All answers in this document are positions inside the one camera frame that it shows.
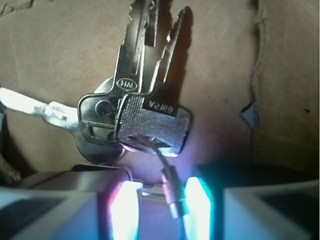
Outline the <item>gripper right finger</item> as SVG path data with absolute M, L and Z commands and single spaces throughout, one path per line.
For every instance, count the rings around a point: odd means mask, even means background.
M 280 166 L 202 165 L 186 182 L 190 240 L 317 240 L 320 182 Z

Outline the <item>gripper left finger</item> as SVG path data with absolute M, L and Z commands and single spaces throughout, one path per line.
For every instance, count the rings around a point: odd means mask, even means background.
M 76 166 L 0 189 L 3 240 L 134 240 L 140 182 L 124 169 Z

